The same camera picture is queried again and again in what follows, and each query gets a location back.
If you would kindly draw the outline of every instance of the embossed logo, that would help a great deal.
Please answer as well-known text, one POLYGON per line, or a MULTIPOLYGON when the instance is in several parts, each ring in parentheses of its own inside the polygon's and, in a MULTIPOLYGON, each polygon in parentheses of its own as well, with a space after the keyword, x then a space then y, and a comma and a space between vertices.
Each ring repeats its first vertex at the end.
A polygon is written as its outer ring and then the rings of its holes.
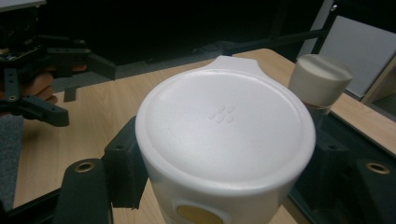
POLYGON ((235 110, 236 106, 235 105, 222 105, 218 111, 216 111, 213 114, 209 115, 209 119, 213 119, 216 121, 216 123, 220 124, 224 120, 228 123, 233 122, 233 116, 232 113, 235 110))

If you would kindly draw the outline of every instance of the white plastic cup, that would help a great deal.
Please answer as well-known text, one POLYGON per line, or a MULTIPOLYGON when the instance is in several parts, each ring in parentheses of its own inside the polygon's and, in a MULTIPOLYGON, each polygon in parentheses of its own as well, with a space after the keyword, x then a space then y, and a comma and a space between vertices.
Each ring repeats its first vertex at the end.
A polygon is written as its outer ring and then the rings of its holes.
POLYGON ((255 60, 226 56, 160 83, 135 129, 168 224, 269 222, 315 146, 299 98, 255 60))

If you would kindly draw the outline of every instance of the bottle cap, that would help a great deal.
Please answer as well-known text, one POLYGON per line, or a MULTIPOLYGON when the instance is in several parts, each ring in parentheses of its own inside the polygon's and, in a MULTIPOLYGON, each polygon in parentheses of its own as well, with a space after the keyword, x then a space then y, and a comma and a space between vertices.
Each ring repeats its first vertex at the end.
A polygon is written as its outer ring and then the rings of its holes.
POLYGON ((306 54, 297 60, 289 90, 309 105, 332 105, 353 76, 340 61, 324 55, 306 54))

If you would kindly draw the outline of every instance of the wooden table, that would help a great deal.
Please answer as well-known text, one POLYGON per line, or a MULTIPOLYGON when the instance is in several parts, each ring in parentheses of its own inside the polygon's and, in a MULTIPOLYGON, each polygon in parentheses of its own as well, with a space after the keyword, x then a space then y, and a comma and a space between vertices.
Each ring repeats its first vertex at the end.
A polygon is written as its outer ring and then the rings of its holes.
MULTIPOLYGON (((258 49, 234 55, 255 59, 271 78, 287 86, 294 63, 269 49, 258 49)), ((78 89, 77 100, 58 103, 67 109, 70 125, 57 128, 37 120, 26 120, 22 141, 14 206, 27 203, 62 185, 64 170, 75 161, 101 158, 104 149, 138 107, 160 82, 178 73, 201 67, 213 60, 127 77, 78 89)), ((59 99, 64 94, 58 93, 59 99)), ((366 105, 343 94, 332 111, 361 130, 378 144, 396 153, 396 124, 366 105)), ((115 208, 116 224, 161 224, 152 188, 148 182, 138 210, 115 208)), ((298 216, 281 206, 271 223, 297 223, 298 216)))

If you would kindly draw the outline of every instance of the cup lid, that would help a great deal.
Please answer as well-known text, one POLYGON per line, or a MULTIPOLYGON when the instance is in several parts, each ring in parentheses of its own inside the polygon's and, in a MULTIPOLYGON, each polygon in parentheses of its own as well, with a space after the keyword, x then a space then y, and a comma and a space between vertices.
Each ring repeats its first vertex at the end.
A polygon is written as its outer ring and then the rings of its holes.
POLYGON ((198 69, 154 88, 136 115, 143 157, 192 188, 231 192, 290 182, 315 146, 303 103, 265 74, 198 69))

